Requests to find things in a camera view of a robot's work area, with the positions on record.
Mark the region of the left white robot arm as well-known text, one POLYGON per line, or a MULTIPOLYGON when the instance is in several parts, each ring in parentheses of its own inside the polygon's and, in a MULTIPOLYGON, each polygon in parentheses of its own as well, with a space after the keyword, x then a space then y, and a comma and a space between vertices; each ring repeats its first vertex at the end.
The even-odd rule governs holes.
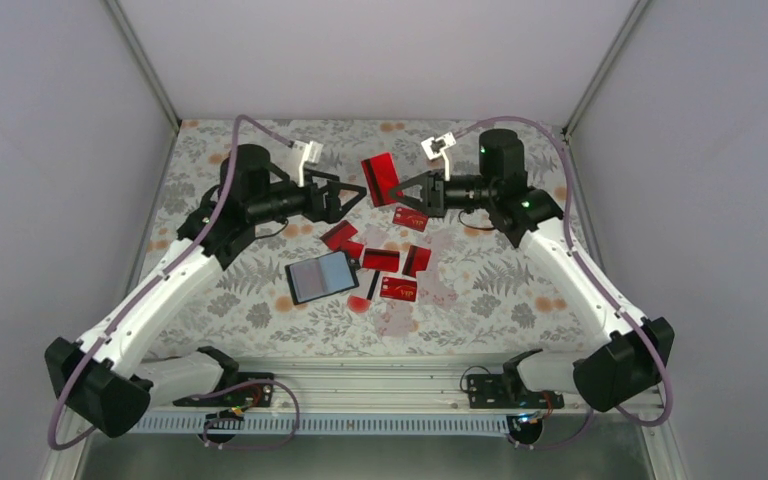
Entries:
POLYGON ((276 167, 224 172, 189 214, 158 265, 98 324, 74 341, 58 337, 44 353, 56 406, 48 440, 66 409, 110 438, 131 430, 156 406, 184 398, 230 402, 238 364, 214 347, 171 360, 143 358, 189 297, 215 282, 257 241, 268 222, 303 216, 336 224, 366 195, 364 187, 307 170, 297 184, 276 167))

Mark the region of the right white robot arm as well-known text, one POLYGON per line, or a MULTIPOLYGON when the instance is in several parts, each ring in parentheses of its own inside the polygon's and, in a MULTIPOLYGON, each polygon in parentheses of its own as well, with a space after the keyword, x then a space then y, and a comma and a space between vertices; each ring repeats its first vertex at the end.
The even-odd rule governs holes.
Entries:
POLYGON ((663 317, 650 319, 607 279, 573 239, 563 209, 530 185, 526 174, 459 175, 428 171, 393 187, 390 196, 429 217, 450 210, 485 210, 493 228, 522 250, 561 293, 588 338, 581 353, 533 350, 507 366, 501 391, 525 407, 540 391, 579 395, 598 412, 657 385, 663 413, 674 396, 667 372, 675 332, 663 317))

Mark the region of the black leather card holder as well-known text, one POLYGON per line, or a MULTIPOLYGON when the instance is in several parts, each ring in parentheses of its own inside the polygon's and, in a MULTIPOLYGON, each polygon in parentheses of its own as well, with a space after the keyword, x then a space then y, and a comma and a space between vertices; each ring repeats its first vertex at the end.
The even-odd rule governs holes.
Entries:
POLYGON ((285 267, 294 305, 332 296, 359 286, 359 263, 345 251, 334 251, 285 267))

